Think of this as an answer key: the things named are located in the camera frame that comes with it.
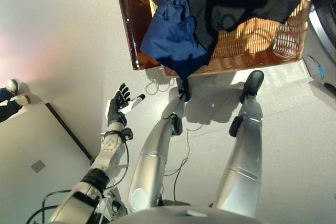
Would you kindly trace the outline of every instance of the laundry basket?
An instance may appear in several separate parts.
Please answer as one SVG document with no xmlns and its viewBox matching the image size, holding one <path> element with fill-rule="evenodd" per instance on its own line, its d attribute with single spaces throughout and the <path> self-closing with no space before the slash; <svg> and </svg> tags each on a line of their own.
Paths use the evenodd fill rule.
<svg viewBox="0 0 336 224">
<path fill-rule="evenodd" d="M 157 6 L 152 0 L 150 6 L 154 15 Z M 192 75 L 274 66 L 301 60 L 309 7 L 310 0 L 301 0 L 284 24 L 252 18 L 230 33 L 219 31 L 209 65 L 201 66 Z M 177 77 L 177 73 L 168 67 L 163 67 L 163 73 L 166 77 Z"/>
</svg>

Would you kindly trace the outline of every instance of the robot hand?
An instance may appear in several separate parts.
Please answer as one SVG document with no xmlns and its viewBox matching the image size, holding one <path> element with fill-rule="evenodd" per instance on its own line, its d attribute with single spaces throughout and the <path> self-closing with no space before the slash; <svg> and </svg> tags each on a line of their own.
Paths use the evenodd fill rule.
<svg viewBox="0 0 336 224">
<path fill-rule="evenodd" d="M 125 114 L 130 112 L 143 99 L 145 99 L 145 95 L 141 94 L 131 100 L 129 98 L 130 92 L 128 92 L 128 90 L 128 87 L 126 87 L 125 83 L 123 83 L 116 91 L 114 98 L 107 102 L 105 115 L 108 120 L 108 126 L 113 122 L 119 122 L 126 126 L 127 120 L 125 118 Z"/>
</svg>

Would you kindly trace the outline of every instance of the floor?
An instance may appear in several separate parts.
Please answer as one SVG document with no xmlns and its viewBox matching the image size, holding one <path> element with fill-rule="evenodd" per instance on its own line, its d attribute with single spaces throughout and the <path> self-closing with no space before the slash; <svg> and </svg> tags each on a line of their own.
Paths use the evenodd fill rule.
<svg viewBox="0 0 336 224">
<path fill-rule="evenodd" d="M 174 80 L 159 68 L 133 71 L 118 0 L 0 0 L 0 81 L 25 81 L 35 102 L 50 102 L 92 155 L 107 128 L 105 102 L 125 82 L 146 99 L 127 115 L 134 139 L 124 201 L 139 151 L 169 100 Z M 308 32 L 304 54 L 323 50 Z M 336 223 L 336 107 L 314 88 L 303 62 L 262 69 L 263 177 L 258 218 L 270 223 Z M 208 206 L 234 138 L 228 128 L 251 70 L 191 78 L 182 135 L 173 137 L 166 170 L 190 155 L 177 181 L 177 200 Z M 174 177 L 163 197 L 172 199 Z"/>
</svg>

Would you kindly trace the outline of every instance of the cable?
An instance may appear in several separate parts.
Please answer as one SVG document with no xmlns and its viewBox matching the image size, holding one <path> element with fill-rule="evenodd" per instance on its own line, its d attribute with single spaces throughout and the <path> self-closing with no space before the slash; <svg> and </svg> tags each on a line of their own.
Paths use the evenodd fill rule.
<svg viewBox="0 0 336 224">
<path fill-rule="evenodd" d="M 43 198 L 43 200 L 42 200 L 42 209 L 44 209 L 46 200 L 47 200 L 47 198 L 48 198 L 49 196 L 54 195 L 54 194 L 68 193 L 68 192 L 70 192 L 70 191 L 71 191 L 71 190 L 53 191 L 52 193 L 47 194 L 47 195 Z M 45 213 L 44 213 L 44 210 L 42 210 L 42 224 L 44 224 L 44 223 L 45 223 Z"/>
<path fill-rule="evenodd" d="M 103 208 L 103 212 L 101 213 L 100 220 L 99 220 L 99 223 L 98 223 L 98 224 L 101 224 L 102 221 L 103 221 L 104 214 L 105 214 L 105 210 L 106 210 L 106 206 L 107 206 L 107 201 L 108 201 L 107 198 L 110 198 L 110 197 L 106 197 L 106 200 L 105 200 L 105 206 L 104 206 L 104 208 Z"/>
<path fill-rule="evenodd" d="M 319 74 L 320 74 L 320 77 L 321 77 L 321 80 L 324 78 L 324 69 L 323 69 L 323 67 L 319 64 L 319 62 L 317 61 L 317 59 L 315 59 L 313 56 L 311 56 L 311 55 L 307 55 L 310 59 L 312 59 L 313 60 L 313 62 L 316 64 L 316 66 L 317 66 L 317 70 L 318 70 L 318 72 L 319 72 Z"/>
<path fill-rule="evenodd" d="M 163 183 L 161 185 L 162 185 L 162 192 L 160 192 L 160 194 L 163 195 L 163 192 L 164 192 Z"/>
<path fill-rule="evenodd" d="M 188 130 L 188 129 L 187 129 L 187 144 L 188 144 L 188 154 L 187 154 L 187 156 L 182 160 L 181 165 L 180 165 L 180 167 L 179 167 L 179 169 L 178 169 L 178 172 L 177 172 L 177 176 L 176 176 L 175 181 L 174 181 L 174 189 L 173 189 L 174 201 L 176 201 L 175 189 L 176 189 L 177 178 L 178 178 L 178 176 L 180 175 L 182 166 L 184 166 L 185 163 L 187 163 L 188 158 L 189 158 L 189 154 L 190 154 L 189 130 Z"/>
<path fill-rule="evenodd" d="M 126 147 L 126 152 L 127 152 L 127 165 L 126 165 L 126 169 L 125 169 L 124 175 L 122 175 L 121 179 L 118 182 L 114 183 L 112 186 L 107 187 L 106 189 L 111 189 L 112 187 L 117 186 L 118 184 L 120 184 L 120 182 L 122 182 L 122 180 L 126 176 L 126 173 L 128 171 L 128 166 L 129 166 L 129 163 L 130 163 L 130 154 L 129 154 L 128 146 L 127 146 L 126 142 L 125 142 L 125 147 Z"/>
<path fill-rule="evenodd" d="M 45 210 L 49 210 L 49 209 L 54 209 L 54 208 L 56 208 L 56 207 L 58 207 L 58 205 L 54 205 L 54 206 L 49 206 L 49 207 L 44 207 L 44 208 L 40 208 L 40 209 L 38 209 L 35 213 L 33 213 L 33 214 L 29 217 L 29 219 L 27 220 L 26 224 L 29 224 L 29 223 L 31 222 L 31 220 L 32 220 L 35 216 L 37 216 L 40 212 L 45 211 Z"/>
<path fill-rule="evenodd" d="M 178 169 L 176 169 L 176 170 L 174 170 L 174 172 L 173 173 L 170 173 L 170 174 L 165 174 L 164 176 L 172 176 L 172 175 L 174 175 L 174 174 L 176 174 L 176 173 L 178 173 L 179 172 L 179 170 L 182 168 L 182 166 L 187 162 L 187 160 L 188 160 L 188 158 L 189 158 L 189 153 L 190 153 L 190 145 L 189 145 L 189 131 L 192 131 L 192 132 L 194 132 L 194 131 L 198 131 L 200 128 L 202 128 L 203 127 L 203 124 L 200 126 L 200 127 L 198 127 L 197 129 L 195 129 L 195 130 L 189 130 L 189 129 L 187 129 L 187 144 L 188 144 L 188 154 L 187 154 L 187 156 L 182 160 L 182 162 L 181 162 L 181 165 L 179 166 L 179 168 Z"/>
<path fill-rule="evenodd" d="M 145 90 L 146 90 L 146 93 L 149 94 L 149 95 L 155 95 L 157 94 L 158 92 L 167 92 L 169 90 L 170 87 L 174 86 L 174 79 L 171 79 L 173 80 L 173 83 L 171 84 L 171 81 L 169 81 L 168 83 L 168 88 L 166 88 L 165 90 L 160 90 L 160 85 L 155 82 L 155 80 L 152 80 L 150 83 L 147 84 Z M 155 87 L 156 87 L 156 91 L 154 91 L 154 93 L 150 93 L 148 91 L 148 88 L 152 85 L 152 84 L 155 84 Z"/>
</svg>

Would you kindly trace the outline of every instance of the white wall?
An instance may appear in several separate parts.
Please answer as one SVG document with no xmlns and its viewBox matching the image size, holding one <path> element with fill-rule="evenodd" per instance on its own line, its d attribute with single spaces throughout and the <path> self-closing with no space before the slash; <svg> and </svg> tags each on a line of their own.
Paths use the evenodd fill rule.
<svg viewBox="0 0 336 224">
<path fill-rule="evenodd" d="M 0 145 L 0 223 L 26 223 L 46 194 L 71 189 L 89 169 L 89 160 L 44 104 L 0 123 Z M 30 166 L 38 160 L 46 167 L 35 173 Z M 46 205 L 63 197 L 51 196 Z"/>
<path fill-rule="evenodd" d="M 0 0 L 0 84 L 10 78 L 27 83 L 53 104 L 91 153 L 99 150 L 102 59 L 111 43 L 108 2 Z"/>
</svg>

